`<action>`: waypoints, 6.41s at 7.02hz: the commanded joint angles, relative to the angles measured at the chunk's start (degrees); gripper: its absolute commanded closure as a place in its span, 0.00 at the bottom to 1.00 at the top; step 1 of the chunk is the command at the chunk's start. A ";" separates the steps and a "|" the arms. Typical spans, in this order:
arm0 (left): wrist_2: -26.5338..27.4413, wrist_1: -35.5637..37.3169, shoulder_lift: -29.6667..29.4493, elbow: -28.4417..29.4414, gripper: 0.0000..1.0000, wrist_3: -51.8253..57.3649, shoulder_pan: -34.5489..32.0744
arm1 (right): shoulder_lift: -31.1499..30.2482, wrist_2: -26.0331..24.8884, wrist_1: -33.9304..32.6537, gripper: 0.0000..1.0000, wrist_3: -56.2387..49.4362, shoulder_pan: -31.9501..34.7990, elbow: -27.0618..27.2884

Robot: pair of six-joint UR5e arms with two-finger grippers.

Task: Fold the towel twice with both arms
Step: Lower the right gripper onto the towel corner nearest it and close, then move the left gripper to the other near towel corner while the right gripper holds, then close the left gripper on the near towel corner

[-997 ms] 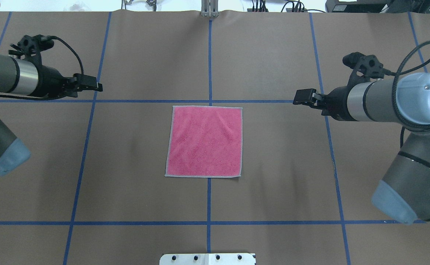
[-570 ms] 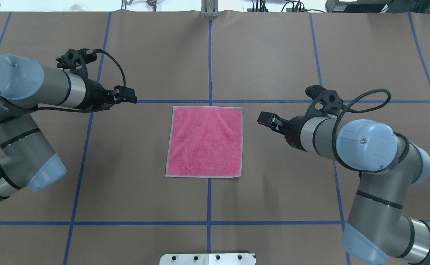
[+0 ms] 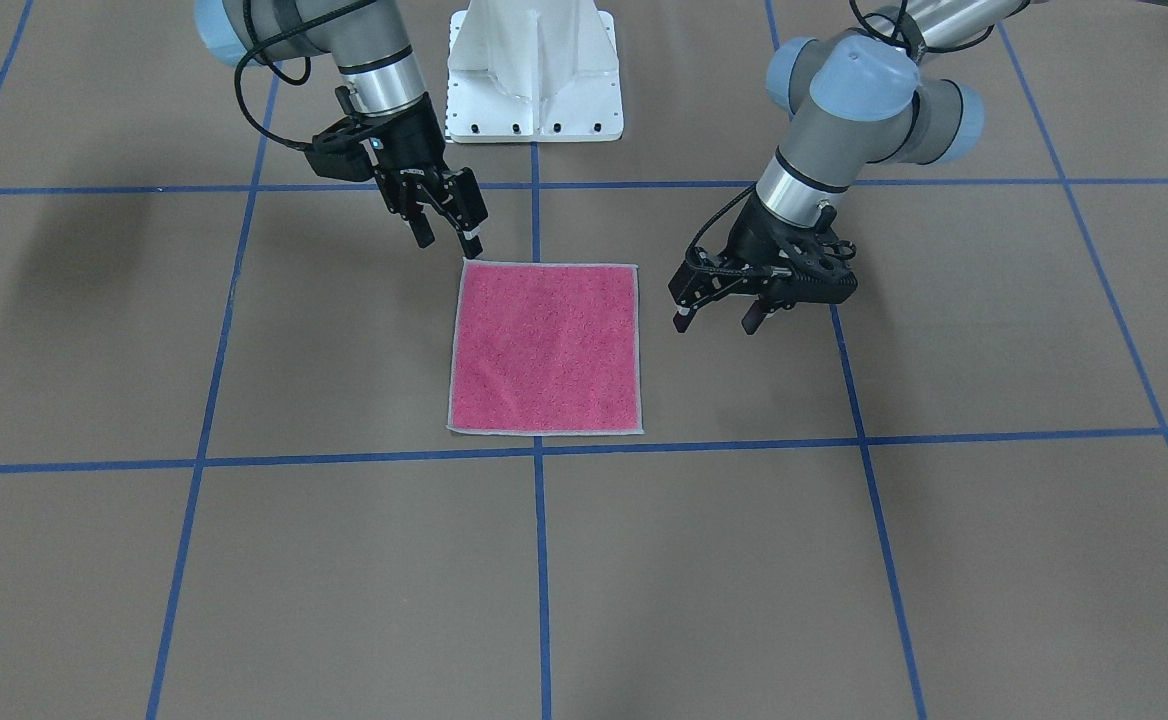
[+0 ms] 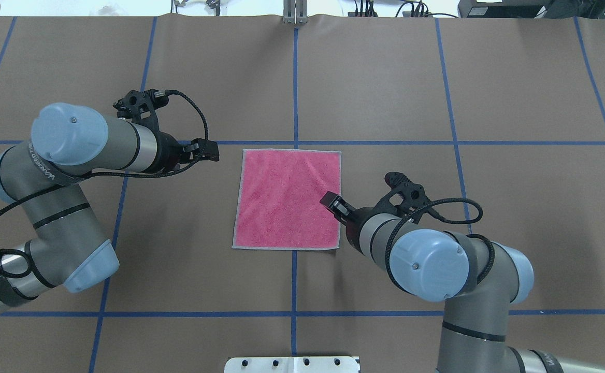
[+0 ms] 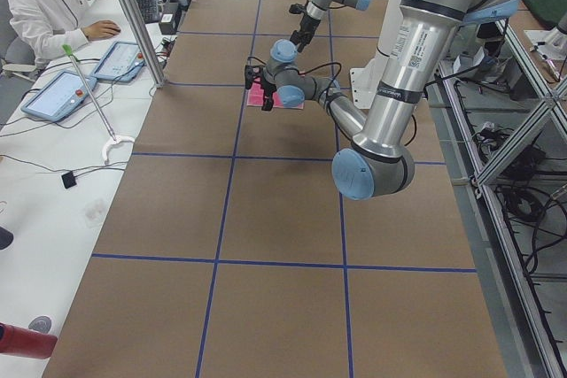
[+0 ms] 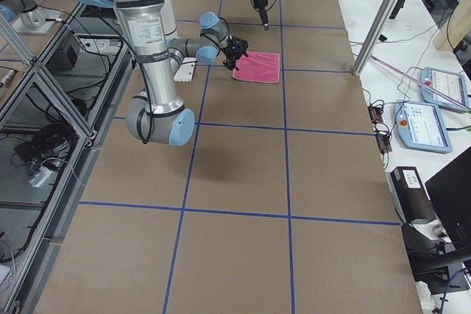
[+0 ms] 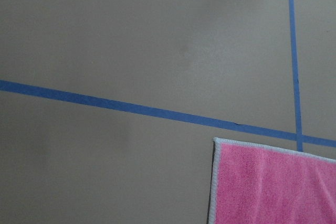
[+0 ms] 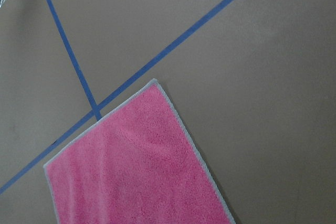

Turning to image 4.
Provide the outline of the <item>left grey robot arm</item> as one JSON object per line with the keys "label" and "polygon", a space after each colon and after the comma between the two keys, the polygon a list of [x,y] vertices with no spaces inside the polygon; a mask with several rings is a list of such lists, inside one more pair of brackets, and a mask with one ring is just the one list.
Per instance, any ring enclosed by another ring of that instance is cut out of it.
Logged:
{"label": "left grey robot arm", "polygon": [[111,238],[80,187],[97,177],[162,178],[199,161],[217,162],[218,144],[205,134],[182,144],[160,130],[156,110],[167,99],[114,104],[107,117],[86,106],[54,103],[33,121],[27,141],[0,153],[0,217],[21,206],[35,238],[0,249],[0,313],[64,286],[79,293],[119,267]]}

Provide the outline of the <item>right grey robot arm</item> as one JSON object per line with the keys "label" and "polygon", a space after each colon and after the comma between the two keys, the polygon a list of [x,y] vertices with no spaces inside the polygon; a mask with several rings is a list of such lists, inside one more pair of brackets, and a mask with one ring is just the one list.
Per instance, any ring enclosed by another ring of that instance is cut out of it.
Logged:
{"label": "right grey robot arm", "polygon": [[432,201],[402,188],[360,209],[336,193],[321,198],[350,245],[397,288],[444,302],[437,372],[605,372],[605,366],[508,345],[510,306],[532,290],[532,264],[485,236],[421,227],[424,214],[444,220],[433,208],[447,203],[453,199]]}

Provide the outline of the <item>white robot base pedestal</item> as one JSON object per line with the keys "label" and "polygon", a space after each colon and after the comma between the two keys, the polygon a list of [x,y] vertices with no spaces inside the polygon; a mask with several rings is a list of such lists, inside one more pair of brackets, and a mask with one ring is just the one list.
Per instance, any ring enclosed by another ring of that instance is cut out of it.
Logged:
{"label": "white robot base pedestal", "polygon": [[360,372],[354,356],[268,356],[230,358],[224,372]]}

